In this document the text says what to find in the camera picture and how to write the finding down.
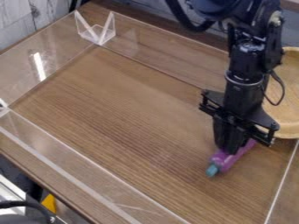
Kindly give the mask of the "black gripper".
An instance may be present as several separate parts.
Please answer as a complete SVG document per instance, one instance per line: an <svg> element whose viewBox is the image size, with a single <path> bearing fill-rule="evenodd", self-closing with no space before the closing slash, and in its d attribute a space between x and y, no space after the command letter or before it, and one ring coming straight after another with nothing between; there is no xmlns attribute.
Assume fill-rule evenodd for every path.
<svg viewBox="0 0 299 224"><path fill-rule="evenodd" d="M226 81L225 92L206 89L201 93L199 110L213 117L215 144L235 155L250 139L270 146L279 124L263 109L269 76L237 80L227 73Z"/></svg>

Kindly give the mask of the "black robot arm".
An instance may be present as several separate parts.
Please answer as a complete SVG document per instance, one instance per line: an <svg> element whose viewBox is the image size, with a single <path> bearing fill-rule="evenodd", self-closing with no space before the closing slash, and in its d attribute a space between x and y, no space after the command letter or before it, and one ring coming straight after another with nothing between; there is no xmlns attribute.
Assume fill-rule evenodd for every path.
<svg viewBox="0 0 299 224"><path fill-rule="evenodd" d="M179 0L166 0L182 25L193 32L207 31L225 23L229 34L226 91L205 90L199 109L213 117L215 144L230 155L239 153L250 140L273 143L279 124L263 110L269 101L269 80L285 54L285 25L281 0L186 0L205 18L197 25Z"/></svg>

